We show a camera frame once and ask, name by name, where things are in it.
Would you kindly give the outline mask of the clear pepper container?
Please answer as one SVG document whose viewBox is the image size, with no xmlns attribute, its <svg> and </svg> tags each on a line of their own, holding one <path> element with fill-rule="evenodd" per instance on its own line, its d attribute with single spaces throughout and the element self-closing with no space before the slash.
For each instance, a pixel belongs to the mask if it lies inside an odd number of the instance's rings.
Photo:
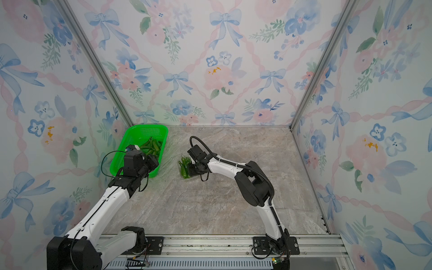
<svg viewBox="0 0 432 270">
<path fill-rule="evenodd" d="M 183 179 L 189 179 L 200 175 L 192 159 L 188 156 L 182 155 L 181 159 L 178 161 L 178 165 L 180 166 L 180 174 Z"/>
</svg>

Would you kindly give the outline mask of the green plastic basket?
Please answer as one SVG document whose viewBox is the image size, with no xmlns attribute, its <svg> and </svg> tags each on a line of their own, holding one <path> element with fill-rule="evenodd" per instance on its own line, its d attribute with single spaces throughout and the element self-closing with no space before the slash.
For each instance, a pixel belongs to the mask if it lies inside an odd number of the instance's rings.
<svg viewBox="0 0 432 270">
<path fill-rule="evenodd" d="M 163 125 L 156 124 L 141 124 L 130 127 L 126 130 L 126 133 L 118 147 L 119 151 L 125 151 L 126 147 L 129 145 L 137 145 L 141 146 L 145 142 L 149 140 L 150 137 L 153 137 L 162 142 L 162 150 L 160 155 L 157 157 L 159 166 L 150 173 L 150 178 L 155 178 L 158 175 L 159 169 L 162 166 L 162 157 L 164 154 L 164 148 L 168 138 L 168 128 Z"/>
</svg>

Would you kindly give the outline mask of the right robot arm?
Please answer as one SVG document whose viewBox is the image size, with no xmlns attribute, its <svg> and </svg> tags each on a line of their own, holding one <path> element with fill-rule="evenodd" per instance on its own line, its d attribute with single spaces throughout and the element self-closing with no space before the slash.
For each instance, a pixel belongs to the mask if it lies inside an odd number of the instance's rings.
<svg viewBox="0 0 432 270">
<path fill-rule="evenodd" d="M 186 172 L 191 177 L 214 173 L 233 179 L 244 200 L 257 209 L 268 239 L 280 245 L 288 241 L 288 229 L 273 205 L 275 189 L 257 163 L 236 163 L 217 156 L 189 163 Z"/>
</svg>

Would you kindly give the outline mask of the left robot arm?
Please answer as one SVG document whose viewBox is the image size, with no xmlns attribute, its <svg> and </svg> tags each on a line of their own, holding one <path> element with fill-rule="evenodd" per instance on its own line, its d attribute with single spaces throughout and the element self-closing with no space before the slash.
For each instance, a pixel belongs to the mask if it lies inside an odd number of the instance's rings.
<svg viewBox="0 0 432 270">
<path fill-rule="evenodd" d="M 47 245 L 49 270 L 103 270 L 126 251 L 141 255 L 149 247 L 142 227 L 127 226 L 110 240 L 99 239 L 117 211 L 137 192 L 145 188 L 143 179 L 156 170 L 155 155 L 139 150 L 125 154 L 124 165 L 109 182 L 105 193 L 90 212 L 63 237 L 54 237 Z"/>
</svg>

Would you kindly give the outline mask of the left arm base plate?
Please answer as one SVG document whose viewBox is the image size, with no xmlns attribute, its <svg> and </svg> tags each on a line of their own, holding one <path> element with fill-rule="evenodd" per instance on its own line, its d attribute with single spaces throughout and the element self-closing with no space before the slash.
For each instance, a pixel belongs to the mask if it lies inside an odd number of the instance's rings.
<svg viewBox="0 0 432 270">
<path fill-rule="evenodd" d="M 146 236 L 138 238 L 135 246 L 127 250 L 128 255 L 161 255 L 165 238 L 163 236 Z"/>
</svg>

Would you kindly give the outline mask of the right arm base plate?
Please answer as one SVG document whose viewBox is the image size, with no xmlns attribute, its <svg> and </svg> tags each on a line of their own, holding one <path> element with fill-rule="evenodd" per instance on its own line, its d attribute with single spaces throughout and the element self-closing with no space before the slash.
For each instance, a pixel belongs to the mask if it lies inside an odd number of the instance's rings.
<svg viewBox="0 0 432 270">
<path fill-rule="evenodd" d="M 295 237 L 288 238 L 288 244 L 283 239 L 273 240 L 267 236 L 255 236 L 253 239 L 252 250 L 254 255 L 281 255 L 288 251 L 289 255 L 299 255 L 299 244 Z"/>
</svg>

